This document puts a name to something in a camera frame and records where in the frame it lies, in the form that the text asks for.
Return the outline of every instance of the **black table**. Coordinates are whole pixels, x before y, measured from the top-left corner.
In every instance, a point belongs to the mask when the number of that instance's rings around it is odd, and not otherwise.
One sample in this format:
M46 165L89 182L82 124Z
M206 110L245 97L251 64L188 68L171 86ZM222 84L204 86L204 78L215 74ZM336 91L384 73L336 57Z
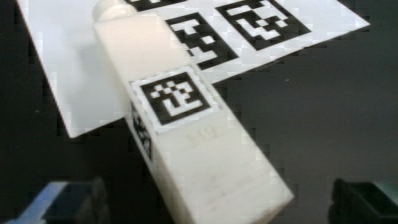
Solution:
M272 223L325 224L332 182L398 180L398 1L371 27L217 84L295 193ZM103 176L114 223L172 223L125 121L71 140L13 0L0 1L0 221L48 181Z

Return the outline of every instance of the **black square pattern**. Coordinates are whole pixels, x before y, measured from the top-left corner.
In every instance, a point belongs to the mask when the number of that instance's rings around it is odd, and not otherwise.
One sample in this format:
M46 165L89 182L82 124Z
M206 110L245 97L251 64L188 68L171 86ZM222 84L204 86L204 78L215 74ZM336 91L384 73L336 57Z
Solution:
M133 117L133 129L135 129L135 133L137 133L137 137L139 137L137 144L142 147L148 158L151 160L153 159L153 141L151 141L151 136L149 136L149 133L146 130L146 125L144 125L133 104L132 104L132 117Z
M276 0L238 1L217 10L256 50L311 32Z
M188 54L194 57L201 70L238 58L199 13L169 19L165 22L187 46Z
M141 86L162 125L167 125L210 108L203 93L187 72Z
M133 5L137 11L146 11L167 5L172 5L187 0L126 0L126 3Z

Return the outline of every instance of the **white foam block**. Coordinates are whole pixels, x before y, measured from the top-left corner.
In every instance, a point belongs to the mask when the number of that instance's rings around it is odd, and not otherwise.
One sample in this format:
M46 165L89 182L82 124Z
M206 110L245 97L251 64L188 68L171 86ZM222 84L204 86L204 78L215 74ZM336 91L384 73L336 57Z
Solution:
M98 54L91 27L96 1L18 0L71 137L121 119L128 107L121 88L114 83L112 76L109 76L114 71ZM201 42L203 46L204 44L212 45L215 40L217 44L226 44L224 49L229 49L220 53L217 50L204 51L194 43L190 43L190 46L187 45L197 64L215 59L217 56L226 56L228 60L210 61L203 65L203 68L206 68L203 76L212 83L368 25L368 22L336 0L277 0L270 1L270 4L265 2L263 6L254 6L251 0L176 0L167 1L178 2L169 5L164 4L165 1L141 0L132 2L139 6L144 3L146 7L141 7L141 10L155 11L165 20L181 19L187 15L199 13L203 21L215 31L217 38L213 31L208 33L212 35L199 32L203 39L199 38L197 43ZM244 5L229 11L222 8L229 4ZM233 16L240 16L240 13L251 13L252 16L236 23L245 24L242 26L244 30L238 31L238 26L233 25ZM272 16L281 18L276 21L281 28L286 25L288 28L292 24L299 24L297 19L309 32L302 32L295 38L284 39L283 42L258 50L251 38L244 34L260 34L260 37L265 38L279 37L281 30L267 31L267 29L256 27L256 24L267 26L265 20ZM199 21L180 23L183 22L181 19L174 22L176 32L197 33L192 24Z
M130 93L128 124L176 223L267 223L293 195L160 17L139 13L100 22L96 32Z

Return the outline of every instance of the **black object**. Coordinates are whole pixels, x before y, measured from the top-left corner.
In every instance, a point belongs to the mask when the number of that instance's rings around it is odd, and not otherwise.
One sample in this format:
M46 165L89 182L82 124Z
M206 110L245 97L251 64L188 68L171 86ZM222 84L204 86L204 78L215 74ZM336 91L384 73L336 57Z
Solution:
M94 182L69 182L62 188L52 186L53 183L43 189L21 218L7 224L110 224L103 180L98 178Z
M398 224L398 205L371 182L338 179L329 209L331 224Z

